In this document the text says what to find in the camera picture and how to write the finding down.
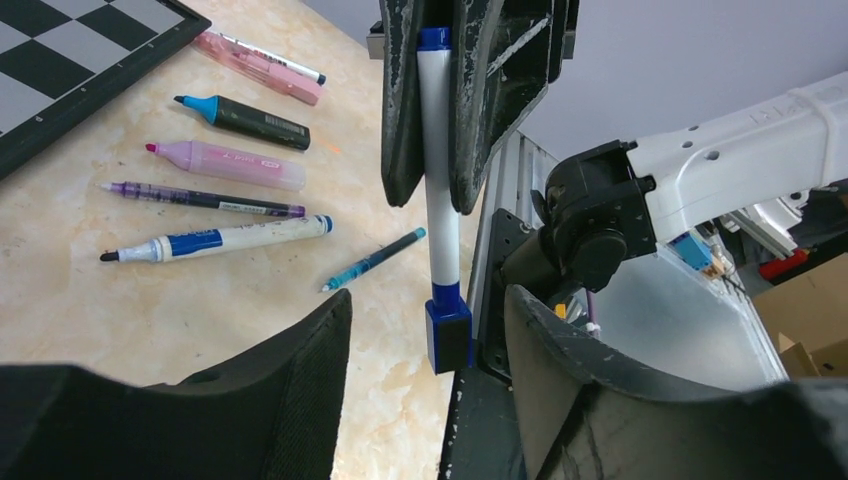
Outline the dark blue marker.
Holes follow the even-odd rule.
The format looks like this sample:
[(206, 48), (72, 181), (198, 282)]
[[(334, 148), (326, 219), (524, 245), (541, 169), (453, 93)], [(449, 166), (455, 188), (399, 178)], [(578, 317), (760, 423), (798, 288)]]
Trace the dark blue marker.
[(240, 47), (243, 47), (247, 50), (255, 52), (256, 54), (265, 58), (266, 60), (269, 60), (271, 62), (275, 62), (277, 64), (283, 65), (283, 66), (297, 72), (300, 75), (306, 76), (306, 77), (314, 80), (318, 85), (323, 86), (327, 81), (327, 77), (324, 74), (320, 73), (319, 71), (314, 70), (314, 69), (307, 67), (305, 65), (302, 65), (300, 63), (297, 63), (293, 60), (287, 59), (287, 58), (285, 58), (285, 57), (283, 57), (279, 54), (270, 52), (266, 49), (263, 49), (261, 47), (255, 46), (255, 45), (247, 43), (247, 42), (244, 42), (242, 40), (239, 40), (235, 37), (232, 37), (232, 36), (224, 34), (224, 33), (218, 32), (217, 35), (222, 37), (224, 40), (227, 40), (227, 41), (229, 41), (229, 42), (231, 42), (231, 43), (233, 43), (237, 46), (240, 46)]

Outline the dark thin pen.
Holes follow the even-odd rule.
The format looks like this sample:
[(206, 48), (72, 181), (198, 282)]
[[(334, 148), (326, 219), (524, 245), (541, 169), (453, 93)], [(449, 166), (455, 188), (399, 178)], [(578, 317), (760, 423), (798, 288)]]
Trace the dark thin pen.
[(278, 217), (281, 219), (302, 218), (306, 216), (306, 208), (302, 205), (275, 203), (210, 192), (138, 182), (109, 182), (101, 184), (100, 187), (123, 198), (135, 200)]

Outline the black white chessboard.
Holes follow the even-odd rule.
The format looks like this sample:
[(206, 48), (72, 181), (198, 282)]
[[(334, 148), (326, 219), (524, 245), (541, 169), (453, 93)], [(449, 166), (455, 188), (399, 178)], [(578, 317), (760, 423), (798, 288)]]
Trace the black white chessboard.
[(210, 26), (180, 1), (2, 2), (2, 177)]

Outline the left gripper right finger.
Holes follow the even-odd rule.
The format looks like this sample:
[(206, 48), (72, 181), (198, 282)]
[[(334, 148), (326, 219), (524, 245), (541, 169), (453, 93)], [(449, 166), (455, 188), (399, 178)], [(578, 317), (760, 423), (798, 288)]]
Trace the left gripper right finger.
[(735, 393), (649, 367), (518, 285), (504, 323), (531, 479), (843, 479), (847, 383)]

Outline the blue thin pen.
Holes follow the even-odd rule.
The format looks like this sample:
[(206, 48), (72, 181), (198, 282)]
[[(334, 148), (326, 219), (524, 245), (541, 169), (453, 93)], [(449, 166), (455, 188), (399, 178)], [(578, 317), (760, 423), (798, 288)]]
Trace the blue thin pen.
[(418, 240), (424, 238), (427, 232), (423, 227), (419, 227), (412, 232), (407, 233), (398, 240), (388, 244), (380, 250), (371, 253), (370, 255), (354, 262), (346, 267), (340, 273), (330, 277), (322, 286), (321, 292), (335, 291), (347, 285), (351, 281), (361, 277), (365, 273), (382, 264), (397, 253), (408, 248)]

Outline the white marker blue tip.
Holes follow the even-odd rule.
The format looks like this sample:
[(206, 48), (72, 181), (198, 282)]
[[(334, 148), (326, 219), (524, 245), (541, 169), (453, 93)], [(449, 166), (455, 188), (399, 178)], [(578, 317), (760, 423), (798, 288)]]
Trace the white marker blue tip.
[(459, 213), (449, 185), (450, 29), (422, 29), (416, 56), (432, 292), (425, 303), (427, 345), (439, 375), (470, 365), (473, 356), (472, 315), (460, 292)]

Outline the lilac highlighter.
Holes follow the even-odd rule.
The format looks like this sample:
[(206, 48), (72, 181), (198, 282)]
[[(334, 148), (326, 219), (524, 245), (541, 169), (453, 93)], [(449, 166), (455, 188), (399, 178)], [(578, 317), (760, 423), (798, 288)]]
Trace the lilac highlighter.
[(192, 140), (146, 143), (145, 149), (194, 174), (295, 192), (306, 185), (299, 164), (229, 147)]

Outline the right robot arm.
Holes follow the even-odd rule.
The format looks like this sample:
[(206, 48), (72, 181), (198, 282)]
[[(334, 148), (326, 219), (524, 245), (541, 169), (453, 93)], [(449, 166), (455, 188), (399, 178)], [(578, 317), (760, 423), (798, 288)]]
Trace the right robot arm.
[[(493, 155), (572, 58), (576, 1), (384, 1), (382, 181), (401, 207), (426, 187), (432, 301), (461, 303), (458, 218)], [(598, 291), (619, 264), (696, 225), (847, 176), (839, 73), (693, 127), (564, 162), (537, 196), (556, 277)]]

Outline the blue black highlighter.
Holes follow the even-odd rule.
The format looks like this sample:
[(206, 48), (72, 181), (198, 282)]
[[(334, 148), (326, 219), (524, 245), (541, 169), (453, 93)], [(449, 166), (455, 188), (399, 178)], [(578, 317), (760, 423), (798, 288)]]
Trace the blue black highlighter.
[(173, 100), (196, 111), (217, 128), (299, 151), (306, 151), (311, 145), (308, 127), (224, 96), (178, 95)]

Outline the clutter beside the table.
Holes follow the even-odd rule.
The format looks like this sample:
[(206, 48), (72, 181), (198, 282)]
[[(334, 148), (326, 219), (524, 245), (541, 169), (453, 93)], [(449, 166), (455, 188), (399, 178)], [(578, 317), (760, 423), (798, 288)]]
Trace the clutter beside the table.
[(719, 235), (787, 374), (845, 377), (847, 183), (812, 191), (802, 213), (789, 229), (798, 247), (784, 259), (741, 229), (702, 228)]

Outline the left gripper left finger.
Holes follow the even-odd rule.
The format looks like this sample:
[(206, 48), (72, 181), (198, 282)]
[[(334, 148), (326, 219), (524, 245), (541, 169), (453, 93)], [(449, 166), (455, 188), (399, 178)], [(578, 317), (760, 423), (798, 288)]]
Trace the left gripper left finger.
[(5, 479), (327, 479), (352, 326), (340, 290), (290, 328), (175, 385), (73, 365), (1, 370)]

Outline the blue capped white marker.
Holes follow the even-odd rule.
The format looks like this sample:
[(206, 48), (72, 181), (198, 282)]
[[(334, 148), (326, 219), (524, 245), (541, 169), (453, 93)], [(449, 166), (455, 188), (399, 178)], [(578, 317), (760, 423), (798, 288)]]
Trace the blue capped white marker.
[(333, 228), (334, 221), (330, 216), (310, 215), (261, 224), (160, 236), (139, 246), (105, 252), (100, 256), (100, 260), (165, 263), (317, 238), (331, 233)]

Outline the pink highlighter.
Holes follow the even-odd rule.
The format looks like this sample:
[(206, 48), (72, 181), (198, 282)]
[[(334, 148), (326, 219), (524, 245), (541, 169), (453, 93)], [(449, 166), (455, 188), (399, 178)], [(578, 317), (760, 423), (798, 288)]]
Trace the pink highlighter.
[(221, 33), (206, 31), (193, 46), (221, 65), (239, 72), (265, 87), (315, 106), (323, 94), (319, 82), (262, 49)]

